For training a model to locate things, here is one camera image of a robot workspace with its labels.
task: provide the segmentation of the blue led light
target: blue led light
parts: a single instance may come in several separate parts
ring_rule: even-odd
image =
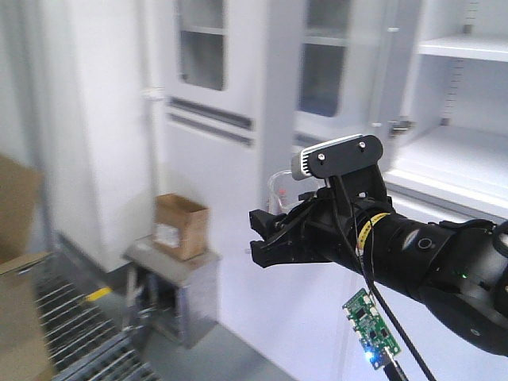
[[[369,361],[372,360],[374,358],[374,353],[370,351],[365,352],[365,358]]]

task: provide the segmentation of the white label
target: white label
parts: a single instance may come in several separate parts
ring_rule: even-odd
[[[180,231],[174,226],[156,224],[155,241],[170,248],[178,248],[180,246]]]

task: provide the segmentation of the cardboard box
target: cardboard box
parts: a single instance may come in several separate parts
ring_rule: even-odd
[[[47,253],[25,254],[41,176],[0,155],[0,379],[47,381],[54,371],[30,274]]]
[[[157,248],[178,260],[189,260],[204,253],[208,209],[177,194],[156,198],[153,241]]]

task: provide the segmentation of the door hinge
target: door hinge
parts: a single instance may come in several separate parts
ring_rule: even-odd
[[[415,121],[410,121],[408,119],[389,121],[388,124],[390,125],[390,137],[398,137],[416,126]]]
[[[151,102],[160,102],[165,99],[163,87],[145,87],[142,94],[144,99]]]

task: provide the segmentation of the robotic arm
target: robotic arm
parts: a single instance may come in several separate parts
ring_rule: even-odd
[[[478,348],[508,356],[508,221],[424,224],[397,214],[377,165],[374,136],[306,148],[294,179],[326,187],[302,194],[288,214],[250,212],[263,241],[252,259],[274,264],[336,262],[404,294]]]

